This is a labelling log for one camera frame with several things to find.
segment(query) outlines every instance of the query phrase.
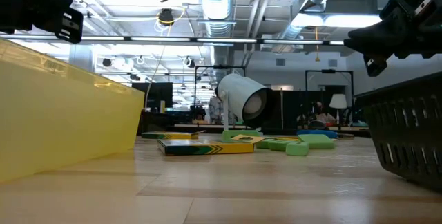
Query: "wooden floor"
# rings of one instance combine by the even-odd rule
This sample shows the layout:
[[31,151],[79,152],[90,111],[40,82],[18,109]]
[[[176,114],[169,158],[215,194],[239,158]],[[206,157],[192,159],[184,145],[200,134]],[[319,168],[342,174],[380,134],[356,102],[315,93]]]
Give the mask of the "wooden floor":
[[442,223],[442,197],[380,167],[369,139],[306,158],[165,157],[155,142],[0,184],[0,223]]

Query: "black plastic basket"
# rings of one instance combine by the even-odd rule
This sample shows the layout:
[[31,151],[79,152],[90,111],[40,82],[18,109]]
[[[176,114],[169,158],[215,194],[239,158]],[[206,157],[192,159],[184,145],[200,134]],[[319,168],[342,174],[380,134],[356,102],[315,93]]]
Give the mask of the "black plastic basket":
[[384,169],[442,189],[442,73],[366,94],[358,105]]

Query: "white spotlight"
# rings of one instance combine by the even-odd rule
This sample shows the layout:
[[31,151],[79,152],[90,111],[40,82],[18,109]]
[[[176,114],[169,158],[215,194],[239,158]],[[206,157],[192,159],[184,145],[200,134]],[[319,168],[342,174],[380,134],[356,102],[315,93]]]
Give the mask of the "white spotlight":
[[217,95],[222,101],[227,100],[229,110],[252,128],[261,127],[275,105],[270,88],[238,74],[222,78]]

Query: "ceiling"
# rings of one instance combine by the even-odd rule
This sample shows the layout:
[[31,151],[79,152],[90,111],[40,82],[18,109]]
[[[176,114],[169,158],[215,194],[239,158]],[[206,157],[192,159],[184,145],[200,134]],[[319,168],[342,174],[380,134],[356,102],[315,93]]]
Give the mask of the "ceiling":
[[[173,10],[173,16],[179,18],[182,16],[182,20],[176,21],[171,29],[170,36],[175,37],[203,37],[206,35],[206,28],[204,24],[198,23],[198,19],[203,19],[202,6],[200,0],[75,0],[73,7],[81,11],[85,16],[84,23],[84,35],[135,35],[135,36],[166,36],[169,30],[161,31],[158,28],[155,29],[156,16],[162,8],[171,8]],[[287,27],[287,24],[291,21],[290,6],[293,0],[269,0],[265,11],[265,20],[262,21],[258,36],[261,35],[277,35]],[[342,0],[330,0],[327,9],[330,7],[340,8],[345,13],[352,12],[351,8],[347,8],[346,3]],[[236,21],[234,25],[233,36],[244,37],[248,19],[251,12],[252,0],[234,0],[234,16],[233,20]],[[342,41],[347,37],[349,30],[353,28],[342,27],[327,27],[320,26],[317,28],[305,28],[302,30],[301,35],[304,39],[326,39],[326,40],[338,40]],[[42,30],[34,29],[31,34],[50,34],[45,33]],[[18,41],[23,45],[29,46],[43,53],[48,53],[54,57],[60,59],[68,59],[69,56],[69,44],[42,44],[32,43],[31,41]],[[152,73],[155,71],[158,65],[158,71],[161,73],[188,73],[189,76],[185,77],[186,81],[193,81],[194,70],[188,68],[183,64],[183,59],[189,57],[199,65],[212,65],[210,57],[209,46],[147,46],[147,45],[126,45],[126,44],[106,44],[106,45],[94,45],[94,52],[96,54],[97,72],[106,71],[122,71],[127,67],[120,66],[118,68],[105,68],[102,66],[102,60],[104,58],[111,59],[123,59],[133,61],[134,71]],[[158,64],[158,58],[161,56],[164,49],[162,62]],[[237,48],[235,53],[235,63],[240,64],[243,55],[242,46]],[[302,60],[302,56],[309,56],[311,53],[324,52],[324,55],[335,53],[337,57],[345,57],[352,53],[351,50],[345,47],[335,48],[320,48],[316,50],[316,47],[305,47],[305,49],[298,49],[296,51],[296,57],[298,60]],[[277,55],[272,53],[259,54],[260,47],[256,47],[256,53],[254,58],[250,61],[250,69],[253,70],[272,70],[279,69],[273,62],[265,62],[264,59],[277,58]],[[289,66],[297,66],[296,64],[288,63],[286,70],[289,70]],[[127,80],[125,76],[118,75],[113,77],[114,80]],[[167,77],[158,76],[155,81],[174,81],[182,83],[183,77]]]

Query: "ductwork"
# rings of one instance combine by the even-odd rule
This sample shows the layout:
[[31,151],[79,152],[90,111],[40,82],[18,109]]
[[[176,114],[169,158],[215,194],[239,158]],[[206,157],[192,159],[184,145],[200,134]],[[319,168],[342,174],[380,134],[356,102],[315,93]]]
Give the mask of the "ductwork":
[[[291,23],[285,28],[283,32],[278,35],[278,39],[295,39],[305,26],[299,26],[295,22],[295,18],[301,10],[304,11],[323,11],[325,9],[325,2],[327,0],[294,0],[292,6],[292,16],[294,17]],[[275,53],[294,51],[294,48],[287,50],[286,45],[276,45],[272,48]]]
[[[233,0],[202,0],[204,18],[208,20],[225,20],[231,16]],[[207,23],[209,37],[230,37],[232,25]],[[211,46],[211,61],[213,65],[233,65],[233,49],[228,46]],[[226,75],[225,70],[214,71],[217,82]]]

